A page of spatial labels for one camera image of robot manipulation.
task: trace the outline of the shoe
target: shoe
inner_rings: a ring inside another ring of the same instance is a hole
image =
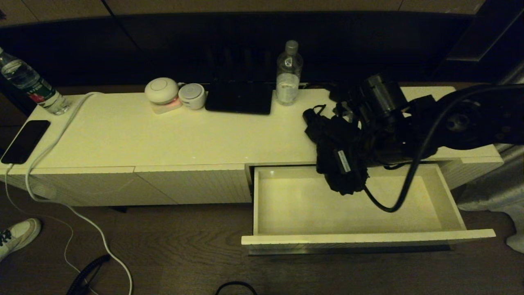
[[[40,229],[40,221],[30,218],[5,231],[0,231],[0,261],[7,255],[27,246],[38,236]]]

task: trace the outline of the smartphone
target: smartphone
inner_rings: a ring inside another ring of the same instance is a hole
[[[4,164],[24,164],[51,122],[33,120],[25,124],[2,157]]]

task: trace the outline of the water bottle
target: water bottle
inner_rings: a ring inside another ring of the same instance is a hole
[[[286,42],[286,51],[277,60],[277,102],[283,106],[292,105],[297,99],[300,72],[304,62],[298,54],[298,42]]]
[[[70,103],[23,60],[0,48],[2,75],[48,112],[61,115]]]

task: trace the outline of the shoelace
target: shoelace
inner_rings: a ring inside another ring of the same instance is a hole
[[[11,231],[6,229],[5,231],[0,231],[0,247],[7,243],[7,240],[11,239]]]

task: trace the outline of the white label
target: white label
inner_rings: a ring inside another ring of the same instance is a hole
[[[338,151],[340,162],[342,163],[342,167],[344,168],[344,171],[347,173],[351,171],[350,164],[347,162],[346,155],[344,154],[344,151]]]

